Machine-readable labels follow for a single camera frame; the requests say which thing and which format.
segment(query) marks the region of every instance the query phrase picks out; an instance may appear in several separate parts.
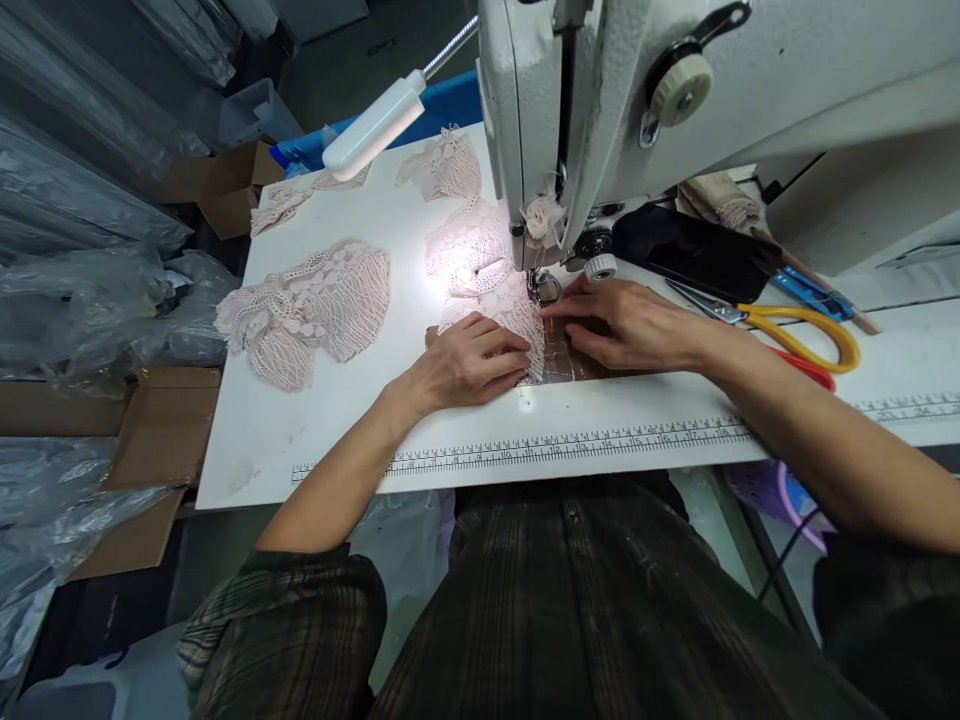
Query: sewing machine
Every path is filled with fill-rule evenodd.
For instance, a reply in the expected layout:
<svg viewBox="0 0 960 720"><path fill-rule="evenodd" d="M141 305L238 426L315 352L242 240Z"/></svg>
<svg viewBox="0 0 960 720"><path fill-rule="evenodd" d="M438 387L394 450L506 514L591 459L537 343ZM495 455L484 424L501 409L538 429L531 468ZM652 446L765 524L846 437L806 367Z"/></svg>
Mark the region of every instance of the sewing machine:
<svg viewBox="0 0 960 720"><path fill-rule="evenodd" d="M539 268L603 253L623 210L757 162L786 186L774 234L815 270L935 252L960 237L958 28L955 0L480 0L516 267L536 287ZM521 211L543 193L566 222L535 250Z"/></svg>

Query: person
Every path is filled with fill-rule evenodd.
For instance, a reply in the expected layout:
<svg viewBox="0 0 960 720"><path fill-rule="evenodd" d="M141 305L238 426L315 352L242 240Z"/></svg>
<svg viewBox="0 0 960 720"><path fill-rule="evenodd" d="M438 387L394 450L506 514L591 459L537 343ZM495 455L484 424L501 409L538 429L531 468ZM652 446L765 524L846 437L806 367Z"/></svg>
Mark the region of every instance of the person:
<svg viewBox="0 0 960 720"><path fill-rule="evenodd" d="M822 653L723 572L665 473L492 485L458 495L449 572L373 698L384 589L345 540L422 418L526 372L528 344L475 314L383 389L187 625L195 717L956 716L957 480L749 332L636 283L581 278L542 315L609 367L703 375L816 497L841 529L814 577Z"/></svg>

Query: plaid shirt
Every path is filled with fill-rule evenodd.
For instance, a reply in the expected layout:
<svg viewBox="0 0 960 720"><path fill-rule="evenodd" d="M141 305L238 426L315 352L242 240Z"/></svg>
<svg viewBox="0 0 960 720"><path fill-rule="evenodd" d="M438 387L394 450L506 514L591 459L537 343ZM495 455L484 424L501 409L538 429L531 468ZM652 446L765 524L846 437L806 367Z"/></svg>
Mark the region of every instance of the plaid shirt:
<svg viewBox="0 0 960 720"><path fill-rule="evenodd" d="M960 707L958 558L837 538L815 577L824 657L624 476L477 489L450 554L374 699L386 607L373 565L346 546L253 553L181 640L194 717L768 720L881 707L929 718Z"/></svg>

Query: measuring tape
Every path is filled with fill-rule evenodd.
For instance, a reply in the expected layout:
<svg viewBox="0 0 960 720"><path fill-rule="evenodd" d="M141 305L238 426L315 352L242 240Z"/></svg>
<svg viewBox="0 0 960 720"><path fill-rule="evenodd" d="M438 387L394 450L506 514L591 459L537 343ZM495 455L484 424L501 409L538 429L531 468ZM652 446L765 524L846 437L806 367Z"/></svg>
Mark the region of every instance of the measuring tape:
<svg viewBox="0 0 960 720"><path fill-rule="evenodd" d="M881 398L851 403L851 406L881 425L958 419L960 392ZM756 437L738 417L697 418L656 425L408 450L393 456L384 477L755 441ZM313 465L294 465L291 483L296 485L306 478Z"/></svg>

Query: cardboard box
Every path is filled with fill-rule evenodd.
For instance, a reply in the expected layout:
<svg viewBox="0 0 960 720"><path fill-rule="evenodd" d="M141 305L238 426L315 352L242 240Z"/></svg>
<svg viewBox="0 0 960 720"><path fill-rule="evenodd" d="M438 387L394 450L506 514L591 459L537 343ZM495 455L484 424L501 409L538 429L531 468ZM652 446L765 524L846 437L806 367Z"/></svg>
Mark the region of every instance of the cardboard box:
<svg viewBox="0 0 960 720"><path fill-rule="evenodd" d="M215 369L145 368L128 405L63 398L46 383L0 382L0 436L119 434L117 454L101 488L182 486L111 530L70 580L160 564L186 487L200 476L219 386L220 371Z"/></svg>
<svg viewBox="0 0 960 720"><path fill-rule="evenodd" d="M161 203L196 203L221 240L250 232L250 210L264 185L280 182L282 167L264 140L212 158L181 155L173 161L157 197Z"/></svg>

